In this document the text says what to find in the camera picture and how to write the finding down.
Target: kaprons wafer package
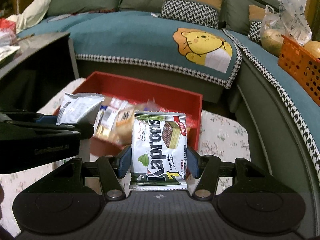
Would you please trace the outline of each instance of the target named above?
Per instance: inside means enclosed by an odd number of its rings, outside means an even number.
[[[187,188],[186,115],[136,111],[134,118],[130,188]]]

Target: red tray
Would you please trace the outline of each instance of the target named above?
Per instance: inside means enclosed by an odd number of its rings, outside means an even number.
[[[160,85],[136,78],[129,78],[104,72],[93,72],[74,92],[99,93],[109,97],[127,100],[129,103],[145,103],[148,99],[174,112],[190,114],[195,122],[188,135],[188,145],[198,150],[201,124],[202,95],[187,90]],[[117,155],[122,146],[91,138],[90,153],[96,156]]]

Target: cartoon lion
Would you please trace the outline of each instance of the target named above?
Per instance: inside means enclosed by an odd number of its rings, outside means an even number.
[[[227,71],[232,47],[223,38],[201,30],[179,28],[173,39],[187,60],[223,73]]]

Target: houndstooth pattern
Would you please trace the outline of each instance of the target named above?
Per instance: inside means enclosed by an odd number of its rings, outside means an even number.
[[[159,17],[217,29],[219,12],[210,6],[197,2],[167,0],[162,5]]]
[[[309,151],[312,163],[316,169],[318,181],[320,183],[320,153],[316,145],[316,142],[294,102],[291,100],[287,92],[280,85],[280,83],[274,78],[274,76],[259,62],[259,60],[245,47],[237,38],[231,35],[227,30],[223,29],[223,32],[244,52],[244,54],[250,59],[255,67],[261,72],[261,74],[276,88],[281,100],[287,107],[293,121],[297,125],[304,143]]]
[[[238,73],[238,70],[240,68],[240,65],[242,62],[242,54],[240,50],[236,47],[236,62],[228,80],[223,80],[223,79],[208,75],[206,73],[185,68],[185,67],[180,67],[180,66],[176,66],[168,63],[156,62],[152,60],[138,59],[138,58],[103,56],[103,55],[92,55],[92,54],[76,54],[76,59],[159,68],[159,69],[169,70],[169,71],[181,73],[184,75],[200,78],[205,81],[209,81],[209,82],[218,84],[220,86],[223,86],[226,89],[230,89],[231,84],[234,81],[236,74]]]
[[[255,43],[260,43],[260,28],[261,28],[261,22],[259,21],[253,21],[250,24],[248,37],[250,40],[254,41]]]

